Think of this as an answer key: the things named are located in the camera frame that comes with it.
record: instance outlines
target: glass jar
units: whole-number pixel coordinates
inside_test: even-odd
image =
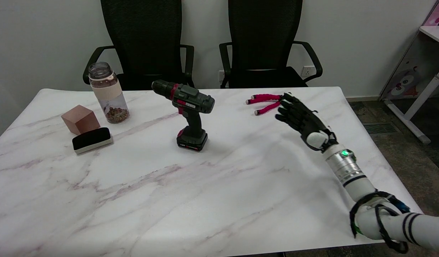
[[[129,118],[120,82],[108,63],[97,62],[89,66],[89,83],[108,122],[117,124]]]

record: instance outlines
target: gray carpet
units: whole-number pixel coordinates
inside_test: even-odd
[[[394,104],[404,112],[412,104],[412,101],[399,100]],[[430,145],[422,145],[382,102],[353,102],[350,105],[361,122],[393,122],[401,131],[401,133],[392,135],[374,135],[372,139],[423,212],[439,216],[439,100],[431,100],[424,104],[412,119],[412,122],[432,140]],[[355,256],[394,257],[403,255],[381,243],[286,252],[286,257]],[[439,257],[439,253],[410,245],[406,256]],[[255,255],[254,257],[277,257],[277,254]]]

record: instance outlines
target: beige jar sleeve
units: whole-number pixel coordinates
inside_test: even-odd
[[[108,86],[104,88],[95,88],[91,86],[91,88],[92,91],[94,91],[97,99],[99,100],[111,100],[121,95],[121,93],[123,92],[121,89],[120,81],[118,81],[113,86]]]

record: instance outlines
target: robotic arm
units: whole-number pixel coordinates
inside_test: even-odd
[[[284,94],[275,116],[301,134],[312,150],[323,154],[329,167],[356,202],[350,212],[350,226],[356,236],[381,240],[399,253],[407,253],[408,244],[439,251],[439,217],[410,212],[396,197],[375,189],[356,163],[354,153],[337,142],[326,127],[299,99]]]

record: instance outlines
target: mesh chair back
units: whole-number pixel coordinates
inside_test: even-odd
[[[229,0],[232,69],[286,67],[302,0]]]
[[[101,0],[101,4],[125,74],[182,72],[181,0]]]

